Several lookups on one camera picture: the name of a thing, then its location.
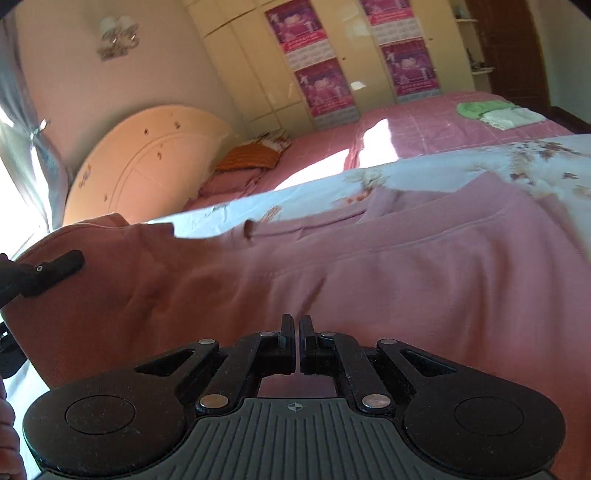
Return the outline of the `grey blue curtain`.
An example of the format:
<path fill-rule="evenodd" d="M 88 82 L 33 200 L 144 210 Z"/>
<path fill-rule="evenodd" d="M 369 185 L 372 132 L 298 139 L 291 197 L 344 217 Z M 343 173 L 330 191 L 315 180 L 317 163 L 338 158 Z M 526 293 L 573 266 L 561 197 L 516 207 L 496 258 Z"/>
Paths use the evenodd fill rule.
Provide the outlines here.
<path fill-rule="evenodd" d="M 51 231 L 62 225 L 71 174 L 44 130 L 22 66 L 16 13 L 1 19 L 1 157 L 15 186 Z"/>

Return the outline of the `cream arched headboard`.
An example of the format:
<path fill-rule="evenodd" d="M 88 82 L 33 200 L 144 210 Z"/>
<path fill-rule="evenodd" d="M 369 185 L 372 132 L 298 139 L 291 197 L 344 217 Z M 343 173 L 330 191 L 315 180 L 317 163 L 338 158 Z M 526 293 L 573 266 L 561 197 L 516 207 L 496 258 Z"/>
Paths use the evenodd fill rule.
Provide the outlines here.
<path fill-rule="evenodd" d="M 242 136 L 214 114 L 162 105 L 120 122 L 80 166 L 63 223 L 113 212 L 130 223 L 178 213 Z"/>

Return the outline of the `orange striped pillow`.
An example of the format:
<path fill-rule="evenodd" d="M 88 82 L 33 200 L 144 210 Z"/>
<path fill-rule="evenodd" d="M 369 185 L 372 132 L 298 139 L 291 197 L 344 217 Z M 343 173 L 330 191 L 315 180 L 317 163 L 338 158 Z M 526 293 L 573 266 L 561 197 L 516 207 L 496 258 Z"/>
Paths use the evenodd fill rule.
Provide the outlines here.
<path fill-rule="evenodd" d="M 286 140 L 259 140 L 238 145 L 216 164 L 214 170 L 216 172 L 256 168 L 271 170 L 276 167 L 288 147 L 290 147 L 290 141 Z"/>

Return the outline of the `pink checked bedspread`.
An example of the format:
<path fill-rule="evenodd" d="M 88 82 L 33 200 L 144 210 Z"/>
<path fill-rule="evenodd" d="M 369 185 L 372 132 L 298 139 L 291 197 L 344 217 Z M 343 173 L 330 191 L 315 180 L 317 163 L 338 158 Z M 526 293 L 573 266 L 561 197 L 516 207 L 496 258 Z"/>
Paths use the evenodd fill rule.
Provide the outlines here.
<path fill-rule="evenodd" d="M 542 123 L 502 131 L 480 119 L 467 119 L 457 113 L 460 103 L 487 100 L 506 101 L 485 92 L 456 92 L 383 107 L 363 115 L 358 122 L 294 140 L 287 139 L 283 133 L 250 140 L 286 140 L 290 141 L 290 147 L 271 170 L 213 170 L 183 208 L 197 210 L 381 163 L 570 133 L 549 118 Z"/>

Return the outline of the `lower left pink poster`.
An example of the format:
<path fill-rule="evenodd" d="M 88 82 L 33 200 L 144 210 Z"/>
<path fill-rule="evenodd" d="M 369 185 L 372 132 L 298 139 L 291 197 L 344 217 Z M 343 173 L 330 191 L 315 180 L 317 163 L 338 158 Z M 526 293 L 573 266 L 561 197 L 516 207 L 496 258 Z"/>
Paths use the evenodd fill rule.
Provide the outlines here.
<path fill-rule="evenodd" d="M 315 128 L 328 130 L 360 119 L 355 98 L 341 65 L 332 58 L 294 72 Z"/>

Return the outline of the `pink poster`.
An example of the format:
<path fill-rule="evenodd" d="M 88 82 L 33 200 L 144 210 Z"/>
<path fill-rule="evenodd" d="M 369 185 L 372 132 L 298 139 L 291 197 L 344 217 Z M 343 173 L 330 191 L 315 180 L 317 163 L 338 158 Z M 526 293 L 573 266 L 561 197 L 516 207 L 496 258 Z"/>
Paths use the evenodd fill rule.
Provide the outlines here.
<path fill-rule="evenodd" d="M 422 38 L 382 45 L 381 52 L 399 103 L 441 95 L 436 70 Z"/>
<path fill-rule="evenodd" d="M 341 65 L 332 58 L 294 72 L 315 128 L 328 130 L 360 119 L 355 98 Z"/>
<path fill-rule="evenodd" d="M 421 38 L 423 31 L 408 0 L 362 0 L 379 46 Z"/>
<path fill-rule="evenodd" d="M 335 58 L 335 51 L 310 1 L 288 1 L 264 12 L 287 64 L 296 72 Z"/>

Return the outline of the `cream wardrobe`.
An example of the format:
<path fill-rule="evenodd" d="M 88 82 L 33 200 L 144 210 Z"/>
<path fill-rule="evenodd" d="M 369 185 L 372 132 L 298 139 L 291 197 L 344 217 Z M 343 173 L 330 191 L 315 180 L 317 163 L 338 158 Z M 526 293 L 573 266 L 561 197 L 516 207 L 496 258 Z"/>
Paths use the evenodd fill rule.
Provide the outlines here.
<path fill-rule="evenodd" d="M 475 88 L 447 1 L 186 1 L 252 136 Z"/>

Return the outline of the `green folded cloth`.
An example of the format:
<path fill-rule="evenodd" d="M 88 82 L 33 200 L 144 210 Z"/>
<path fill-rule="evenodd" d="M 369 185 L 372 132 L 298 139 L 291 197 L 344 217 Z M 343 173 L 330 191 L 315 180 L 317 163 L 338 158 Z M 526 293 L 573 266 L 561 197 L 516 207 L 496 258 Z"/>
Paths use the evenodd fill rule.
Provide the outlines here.
<path fill-rule="evenodd" d="M 515 108 L 516 105 L 503 100 L 487 100 L 476 102 L 460 103 L 457 106 L 457 113 L 467 119 L 479 120 L 485 114 L 497 110 L 505 110 Z"/>

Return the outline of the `lower right pink poster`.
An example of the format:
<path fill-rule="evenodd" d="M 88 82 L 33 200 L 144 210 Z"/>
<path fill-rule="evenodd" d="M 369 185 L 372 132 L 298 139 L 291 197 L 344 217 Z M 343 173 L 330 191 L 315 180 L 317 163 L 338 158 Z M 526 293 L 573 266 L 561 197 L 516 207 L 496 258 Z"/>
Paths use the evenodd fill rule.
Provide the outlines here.
<path fill-rule="evenodd" d="M 381 52 L 399 103 L 441 95 L 436 70 L 422 38 L 382 45 Z"/>

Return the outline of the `white folded cloth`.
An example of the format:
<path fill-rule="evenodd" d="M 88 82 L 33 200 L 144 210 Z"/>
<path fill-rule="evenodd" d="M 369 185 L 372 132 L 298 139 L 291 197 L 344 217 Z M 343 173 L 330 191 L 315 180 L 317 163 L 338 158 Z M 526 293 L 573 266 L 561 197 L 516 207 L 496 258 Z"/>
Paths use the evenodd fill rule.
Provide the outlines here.
<path fill-rule="evenodd" d="M 507 108 L 485 113 L 480 120 L 492 128 L 507 131 L 545 122 L 547 118 L 527 108 Z"/>

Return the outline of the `upper left pink poster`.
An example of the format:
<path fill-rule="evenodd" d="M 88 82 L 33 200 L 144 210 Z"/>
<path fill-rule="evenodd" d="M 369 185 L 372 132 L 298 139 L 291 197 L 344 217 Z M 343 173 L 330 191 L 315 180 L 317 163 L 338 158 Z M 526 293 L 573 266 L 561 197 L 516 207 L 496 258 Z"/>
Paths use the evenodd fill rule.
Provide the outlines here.
<path fill-rule="evenodd" d="M 288 1 L 264 12 L 287 64 L 296 72 L 335 58 L 335 51 L 310 1 Z"/>

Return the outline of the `upper right pink poster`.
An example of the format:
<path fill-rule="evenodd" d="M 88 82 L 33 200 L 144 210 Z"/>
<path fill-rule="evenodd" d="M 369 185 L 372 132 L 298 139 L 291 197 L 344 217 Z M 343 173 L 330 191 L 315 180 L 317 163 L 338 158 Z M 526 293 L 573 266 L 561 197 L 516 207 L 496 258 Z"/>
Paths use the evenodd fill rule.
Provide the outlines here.
<path fill-rule="evenodd" d="M 408 0 L 362 0 L 379 46 L 421 38 L 423 31 Z"/>

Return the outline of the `dark brown wooden door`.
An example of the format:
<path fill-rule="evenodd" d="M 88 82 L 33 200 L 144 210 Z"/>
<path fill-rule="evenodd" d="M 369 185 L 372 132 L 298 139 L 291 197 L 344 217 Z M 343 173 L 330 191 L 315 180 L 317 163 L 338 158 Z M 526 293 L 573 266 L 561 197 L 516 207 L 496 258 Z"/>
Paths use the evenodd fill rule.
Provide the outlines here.
<path fill-rule="evenodd" d="M 541 114 L 550 110 L 549 87 L 539 35 L 528 3 L 523 0 L 472 0 L 495 94 Z"/>

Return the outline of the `wall lamp fixture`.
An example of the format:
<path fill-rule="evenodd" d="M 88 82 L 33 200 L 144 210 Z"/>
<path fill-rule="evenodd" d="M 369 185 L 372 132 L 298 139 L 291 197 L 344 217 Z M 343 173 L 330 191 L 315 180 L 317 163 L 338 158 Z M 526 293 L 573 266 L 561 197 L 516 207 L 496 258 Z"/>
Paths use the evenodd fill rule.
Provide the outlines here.
<path fill-rule="evenodd" d="M 126 56 L 139 45 L 139 25 L 129 16 L 105 17 L 100 22 L 100 46 L 97 50 L 102 61 Z"/>

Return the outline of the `corner wall shelves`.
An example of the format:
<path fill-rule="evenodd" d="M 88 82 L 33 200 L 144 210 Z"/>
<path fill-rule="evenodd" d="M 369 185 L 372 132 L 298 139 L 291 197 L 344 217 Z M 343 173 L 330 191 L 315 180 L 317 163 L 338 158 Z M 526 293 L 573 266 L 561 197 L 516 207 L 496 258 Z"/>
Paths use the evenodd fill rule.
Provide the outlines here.
<path fill-rule="evenodd" d="M 468 3 L 464 0 L 449 1 L 460 35 L 466 49 L 475 89 L 492 93 L 490 76 L 495 68 L 486 60 L 480 40 L 479 20 L 471 13 Z"/>

